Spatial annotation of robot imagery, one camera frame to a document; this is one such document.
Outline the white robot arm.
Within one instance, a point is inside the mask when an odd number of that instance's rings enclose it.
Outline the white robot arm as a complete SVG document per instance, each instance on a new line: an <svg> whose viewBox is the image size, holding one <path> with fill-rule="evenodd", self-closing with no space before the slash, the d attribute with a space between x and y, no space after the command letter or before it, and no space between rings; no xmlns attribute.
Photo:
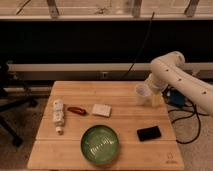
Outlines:
<svg viewBox="0 0 213 171"><path fill-rule="evenodd" d="M171 85L213 117L213 85L184 72L184 64L185 58L178 51L157 57L150 63L151 73L145 83L153 93Z"/></svg>

